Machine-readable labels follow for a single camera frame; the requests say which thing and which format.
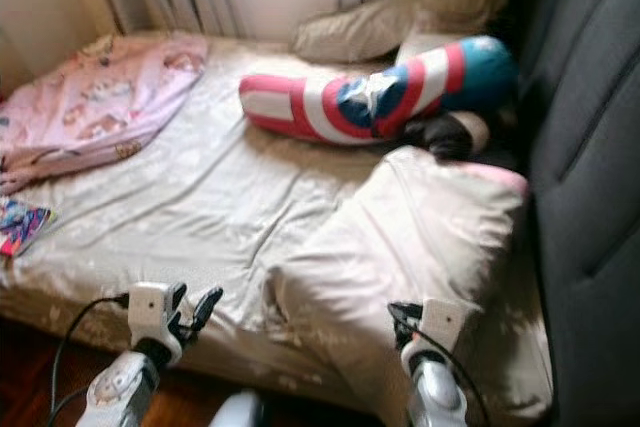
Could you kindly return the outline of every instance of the white pillow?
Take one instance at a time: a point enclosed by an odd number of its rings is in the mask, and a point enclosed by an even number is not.
[[[403,425],[408,379],[387,303],[435,297],[482,311],[526,185],[511,171],[441,165],[424,150],[400,148],[269,270],[267,305],[277,306],[281,328],[335,366],[386,425]]]
[[[419,12],[437,13],[444,23],[486,22],[508,0],[374,0],[355,9],[302,23],[292,50],[316,62],[358,62],[396,48]]]

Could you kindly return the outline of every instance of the colorful cloth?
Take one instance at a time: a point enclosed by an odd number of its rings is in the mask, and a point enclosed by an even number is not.
[[[0,105],[0,194],[30,181],[129,157],[182,106],[207,41],[100,39]]]
[[[439,111],[497,109],[517,67],[507,48],[469,37],[368,77],[251,75],[240,84],[249,119],[269,130],[334,144],[393,138],[406,121]]]

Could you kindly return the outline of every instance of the beige bed sheet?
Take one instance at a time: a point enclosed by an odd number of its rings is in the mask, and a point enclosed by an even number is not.
[[[61,335],[82,305],[136,281],[186,282],[185,314],[204,291],[220,285],[225,295],[181,367],[370,410],[333,366],[283,338],[281,329],[270,329],[263,317],[268,266],[351,197],[380,159],[365,149],[276,136],[244,120],[237,96],[242,75],[305,76],[317,69],[286,54],[283,45],[212,39],[204,77],[145,150],[17,196],[52,206],[60,219],[24,255],[0,268],[0,315]],[[517,314],[525,319],[519,325],[534,332],[535,343],[531,335],[519,336],[525,347],[516,350],[533,349],[534,356],[544,357],[539,314],[527,309]],[[110,350],[127,347],[124,312],[104,306],[90,318],[78,340]],[[492,342],[485,342],[485,350],[493,349]],[[516,360],[517,370],[523,361]],[[531,356],[525,363],[531,367]],[[534,370],[523,375],[539,384]],[[502,381],[512,377],[505,374]],[[501,409],[504,402],[491,404]],[[531,412],[505,412],[508,423],[537,418],[541,403],[533,404]]]

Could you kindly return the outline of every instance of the wall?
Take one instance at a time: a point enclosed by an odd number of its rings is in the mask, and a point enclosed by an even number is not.
[[[91,1],[0,0],[0,74],[5,93],[112,30],[113,21],[104,15],[106,4],[98,0],[91,8]]]

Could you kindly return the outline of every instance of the wooden floor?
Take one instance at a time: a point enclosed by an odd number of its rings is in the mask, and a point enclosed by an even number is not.
[[[49,409],[51,361],[58,339],[0,318],[0,425],[44,426]],[[113,356],[72,345],[62,356],[59,395],[89,383]],[[224,400],[242,389],[211,377],[169,371],[145,417],[144,426],[208,426]],[[326,425],[376,426],[361,414],[317,402],[261,392],[273,427]],[[84,410],[84,398],[70,403],[56,426],[74,426]]]

